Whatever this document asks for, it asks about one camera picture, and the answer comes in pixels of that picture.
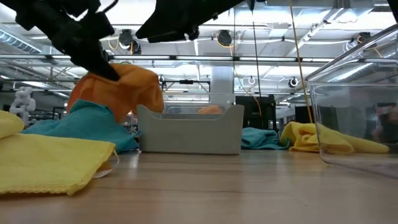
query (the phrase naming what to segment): wooden table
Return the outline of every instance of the wooden table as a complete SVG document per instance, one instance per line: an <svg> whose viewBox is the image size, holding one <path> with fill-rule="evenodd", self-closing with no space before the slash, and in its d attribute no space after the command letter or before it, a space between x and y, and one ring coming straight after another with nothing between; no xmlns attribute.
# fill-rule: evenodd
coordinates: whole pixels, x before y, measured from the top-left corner
<svg viewBox="0 0 398 224"><path fill-rule="evenodd" d="M121 156L72 197L1 196L0 223L398 223L398 180L318 154Z"/></svg>

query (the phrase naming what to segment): teal cloth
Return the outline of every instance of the teal cloth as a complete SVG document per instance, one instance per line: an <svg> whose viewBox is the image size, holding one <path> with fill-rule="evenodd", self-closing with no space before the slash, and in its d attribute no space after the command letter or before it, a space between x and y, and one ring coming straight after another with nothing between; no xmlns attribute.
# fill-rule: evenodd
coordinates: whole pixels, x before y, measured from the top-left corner
<svg viewBox="0 0 398 224"><path fill-rule="evenodd" d="M289 148L279 142L278 134L274 130L261 130L256 128L244 128L242 132L243 149L275 149L283 150Z"/></svg>
<svg viewBox="0 0 398 224"><path fill-rule="evenodd" d="M64 118L38 122L21 133L112 142L117 152L138 148L134 136L114 120L107 106L85 100L76 101Z"/></svg>

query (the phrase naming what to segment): gray plastic bin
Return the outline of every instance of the gray plastic bin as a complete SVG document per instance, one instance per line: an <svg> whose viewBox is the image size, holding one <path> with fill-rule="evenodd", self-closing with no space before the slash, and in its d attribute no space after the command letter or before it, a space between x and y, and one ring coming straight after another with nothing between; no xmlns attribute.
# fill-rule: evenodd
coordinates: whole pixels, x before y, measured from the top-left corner
<svg viewBox="0 0 398 224"><path fill-rule="evenodd" d="M236 155L241 150L244 106L224 114L161 114L139 105L138 130L143 152Z"/></svg>

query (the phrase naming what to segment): ceiling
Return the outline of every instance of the ceiling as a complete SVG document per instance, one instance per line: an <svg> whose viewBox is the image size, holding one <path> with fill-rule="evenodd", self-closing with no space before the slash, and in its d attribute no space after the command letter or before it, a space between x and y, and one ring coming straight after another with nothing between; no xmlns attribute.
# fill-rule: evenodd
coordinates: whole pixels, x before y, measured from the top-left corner
<svg viewBox="0 0 398 224"><path fill-rule="evenodd" d="M102 0L102 8L110 4L111 0ZM183 41L172 43L150 44L146 40L138 40L142 49L142 55L193 55L193 56L223 56L230 57L293 57L297 58L294 44L294 32L291 26L292 20L288 1L268 1L268 6L258 3L254 15L247 10L244 4L237 6L218 16L215 21L208 21L200 26L200 36L196 41ZM353 10L344 13L337 19L329 18L329 22L323 23L325 17L330 16L332 7L328 3L333 1L318 1L317 6L295 7L295 25L297 28L297 39L302 40L299 45L299 53L302 58L336 58L343 54L347 48L347 42L356 38L360 32L377 34L383 29L395 24L394 17L388 10L374 10L382 7L386 1L376 1L372 8L367 6L353 5ZM125 0L119 3L107 13L107 16L116 30L113 37L107 37L101 41L104 49L110 54L130 55L128 50L118 47L117 38L121 29L132 29L134 34L141 24L153 13L155 0ZM50 41L43 33L33 28L26 31L15 23L15 12L0 4L0 30L9 29L22 40L32 44L45 54L57 53L50 47ZM233 48L222 47L214 37L221 29L229 30L230 35L235 39ZM0 42L0 54L26 54L13 46ZM202 60L127 60L146 67L166 80L211 80L217 76L212 67L219 66L220 62ZM324 60L318 63L304 63L302 67L303 76L311 74L322 65ZM233 62L225 62L223 66L232 66ZM259 90L257 76L261 78L260 87L263 92L296 92L294 88L288 87L288 81L296 77L300 80L300 69L297 62L285 63L280 60L275 62L261 62L257 66L254 62L236 62L236 74L234 89L242 92L242 86L247 91L257 92ZM86 74L84 68L73 66L68 60L60 60L54 66L45 60L12 59L4 60L0 57L0 71L2 76L12 78L26 78L32 80L75 80ZM74 87L73 82L48 83L49 88L60 88L70 90ZM200 85L175 84L169 91L200 91Z"/></svg>

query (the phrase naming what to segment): white robot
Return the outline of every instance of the white robot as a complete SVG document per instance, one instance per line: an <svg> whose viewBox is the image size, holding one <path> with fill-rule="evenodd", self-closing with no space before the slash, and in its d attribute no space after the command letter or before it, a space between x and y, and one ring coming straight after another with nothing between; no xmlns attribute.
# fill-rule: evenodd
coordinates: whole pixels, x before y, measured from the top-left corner
<svg viewBox="0 0 398 224"><path fill-rule="evenodd" d="M36 101L30 98L32 92L31 87L19 87L19 90L15 93L15 100L10 107L10 113L18 115L25 125L29 123L29 112L36 109Z"/></svg>

